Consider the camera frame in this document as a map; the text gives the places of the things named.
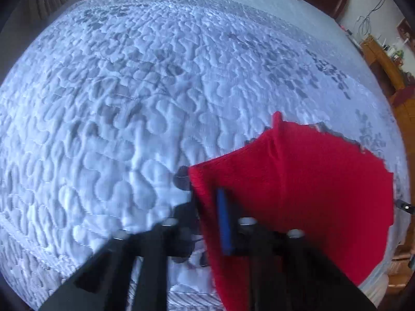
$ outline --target cable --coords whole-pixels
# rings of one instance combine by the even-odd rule
[[[364,17],[364,16],[359,16],[359,18],[357,19],[357,21],[356,21],[356,23],[354,24],[354,27],[353,27],[353,33],[354,33],[354,28],[356,27],[356,24],[363,18],[363,20],[362,20],[362,22],[360,23],[360,25],[359,25],[359,28],[358,28],[358,31],[357,31],[357,34],[359,35],[359,37],[360,37],[360,41],[363,41],[363,39],[368,35],[368,34],[370,34],[371,32],[372,32],[372,25],[371,25],[371,23],[370,23],[370,15],[373,13],[373,12],[375,12],[375,11],[377,11],[377,10],[379,10],[382,6],[383,6],[383,4],[385,3],[385,1],[386,0],[380,0],[379,2],[378,2],[378,4],[375,6],[375,8],[373,8],[370,12],[369,12],[369,14],[367,14],[367,16],[366,17]]]

